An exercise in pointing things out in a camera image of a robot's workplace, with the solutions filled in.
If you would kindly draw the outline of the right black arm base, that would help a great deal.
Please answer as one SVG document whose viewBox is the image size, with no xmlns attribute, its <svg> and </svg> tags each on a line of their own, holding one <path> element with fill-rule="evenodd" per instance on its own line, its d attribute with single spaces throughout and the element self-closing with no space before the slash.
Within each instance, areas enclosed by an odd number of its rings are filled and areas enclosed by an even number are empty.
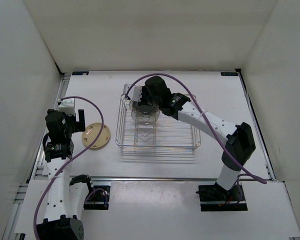
<svg viewBox="0 0 300 240">
<path fill-rule="evenodd" d="M 199 185 L 201 212 L 245 212 L 248 211 L 243 186 L 236 183 L 230 190 L 223 190 L 217 184 Z"/>
</svg>

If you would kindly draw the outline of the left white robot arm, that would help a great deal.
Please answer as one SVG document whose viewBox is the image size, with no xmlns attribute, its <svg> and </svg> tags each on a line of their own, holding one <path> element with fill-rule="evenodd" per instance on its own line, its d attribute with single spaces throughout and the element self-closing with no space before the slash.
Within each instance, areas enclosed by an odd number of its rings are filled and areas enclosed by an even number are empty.
<svg viewBox="0 0 300 240">
<path fill-rule="evenodd" d="M 84 132 L 85 113 L 80 109 L 47 111 L 48 133 L 44 137 L 44 153 L 48 170 L 48 188 L 41 197 L 45 203 L 43 219 L 34 217 L 37 240 L 82 240 L 84 226 L 81 221 L 85 200 L 95 194 L 91 178 L 86 174 L 71 177 L 74 144 L 72 135 Z"/>
</svg>

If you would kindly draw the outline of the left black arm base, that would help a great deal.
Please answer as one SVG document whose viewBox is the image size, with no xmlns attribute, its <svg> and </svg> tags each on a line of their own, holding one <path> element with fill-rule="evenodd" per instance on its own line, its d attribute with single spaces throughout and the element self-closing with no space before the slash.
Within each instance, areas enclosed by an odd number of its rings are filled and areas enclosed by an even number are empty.
<svg viewBox="0 0 300 240">
<path fill-rule="evenodd" d="M 79 185 L 83 186 L 83 190 L 88 190 L 84 199 L 84 210 L 108 210 L 110 204 L 111 186 L 101 183 L 101 185 L 94 185 L 92 178 L 89 175 L 81 174 L 72 177 L 70 180 L 70 187 L 74 187 L 77 191 Z"/>
</svg>

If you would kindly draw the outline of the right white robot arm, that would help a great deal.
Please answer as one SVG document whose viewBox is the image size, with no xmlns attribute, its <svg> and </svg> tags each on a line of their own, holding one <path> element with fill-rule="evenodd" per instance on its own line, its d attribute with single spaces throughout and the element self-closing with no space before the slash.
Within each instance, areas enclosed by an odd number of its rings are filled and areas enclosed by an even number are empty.
<svg viewBox="0 0 300 240">
<path fill-rule="evenodd" d="M 251 126 L 246 122 L 234 124 L 199 109 L 190 95 L 171 92 L 160 76 L 145 81 L 139 105 L 156 107 L 164 115 L 197 128 L 220 144 L 223 166 L 214 184 L 214 193 L 220 200 L 228 199 L 245 163 L 256 149 Z"/>
</svg>

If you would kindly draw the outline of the cream patterned round plate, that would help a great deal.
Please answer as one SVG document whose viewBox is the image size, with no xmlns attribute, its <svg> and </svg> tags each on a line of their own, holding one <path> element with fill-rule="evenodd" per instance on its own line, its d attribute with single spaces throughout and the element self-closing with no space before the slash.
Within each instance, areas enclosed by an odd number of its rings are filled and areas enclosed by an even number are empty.
<svg viewBox="0 0 300 240">
<path fill-rule="evenodd" d="M 95 122 L 95 123 L 91 123 L 86 127 L 85 131 L 81 135 L 82 143 L 86 147 L 89 146 L 95 140 L 97 135 L 100 133 L 101 126 L 102 126 L 101 122 Z M 94 144 L 90 146 L 90 148 L 93 150 L 102 148 L 104 145 L 108 143 L 110 138 L 111 138 L 111 131 L 109 127 L 106 124 L 104 124 L 99 137 L 94 142 Z"/>
</svg>

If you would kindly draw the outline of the clear glass plate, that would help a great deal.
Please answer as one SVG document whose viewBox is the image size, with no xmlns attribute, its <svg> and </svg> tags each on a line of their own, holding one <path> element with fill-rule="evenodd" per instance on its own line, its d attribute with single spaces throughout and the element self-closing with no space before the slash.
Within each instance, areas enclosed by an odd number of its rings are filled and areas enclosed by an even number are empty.
<svg viewBox="0 0 300 240">
<path fill-rule="evenodd" d="M 139 102 L 131 100 L 129 102 L 129 108 L 131 110 L 132 117 L 148 117 L 153 116 L 159 110 L 155 106 L 151 105 L 139 105 Z"/>
<path fill-rule="evenodd" d="M 160 116 L 159 111 L 151 112 L 150 114 L 142 114 L 140 112 L 133 111 L 131 117 L 135 123 L 142 125 L 154 125 Z"/>
</svg>

